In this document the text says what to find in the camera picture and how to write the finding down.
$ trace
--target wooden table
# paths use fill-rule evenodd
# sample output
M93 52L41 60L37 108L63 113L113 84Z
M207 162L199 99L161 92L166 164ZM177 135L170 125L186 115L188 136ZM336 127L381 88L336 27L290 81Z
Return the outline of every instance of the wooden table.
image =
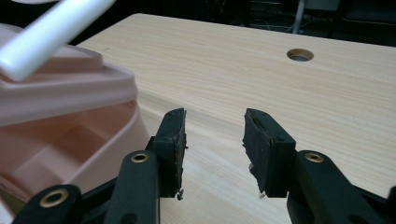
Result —
M248 107L272 115L297 149L328 155L355 185L396 184L396 49L133 15L81 44L135 72L150 134L187 110L184 200L163 223L290 223L286 199L260 199L242 147ZM309 62L287 57L308 49Z

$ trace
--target light wood tabletop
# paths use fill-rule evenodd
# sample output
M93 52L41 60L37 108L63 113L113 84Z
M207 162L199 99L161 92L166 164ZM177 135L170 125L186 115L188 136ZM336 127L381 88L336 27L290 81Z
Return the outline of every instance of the light wood tabletop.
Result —
M260 199L249 173L248 107L352 184L382 197L396 184L395 48L143 14L80 46L135 72L151 135L167 111L187 110L184 200L161 200L162 223L290 223L286 199Z

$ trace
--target white handle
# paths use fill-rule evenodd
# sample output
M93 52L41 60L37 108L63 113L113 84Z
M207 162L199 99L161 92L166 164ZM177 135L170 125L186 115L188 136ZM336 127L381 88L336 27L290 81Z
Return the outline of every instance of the white handle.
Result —
M114 2L61 1L0 48L0 73L14 81L27 78Z

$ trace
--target open box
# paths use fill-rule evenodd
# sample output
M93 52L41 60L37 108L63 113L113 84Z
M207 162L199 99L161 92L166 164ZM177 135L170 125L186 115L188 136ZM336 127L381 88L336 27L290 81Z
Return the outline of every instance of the open box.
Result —
M17 32L0 26L0 46ZM136 96L131 71L77 47L21 82L0 71L0 189L28 201L52 185L85 192L115 177L149 141Z

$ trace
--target pink container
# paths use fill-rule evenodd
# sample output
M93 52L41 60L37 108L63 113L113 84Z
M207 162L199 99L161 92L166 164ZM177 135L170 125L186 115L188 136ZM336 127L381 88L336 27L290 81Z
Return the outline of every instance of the pink container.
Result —
M0 47L18 28L0 26ZM58 50L22 82L0 74L0 189L23 201L56 184L82 192L115 177L144 149L134 74L96 52Z

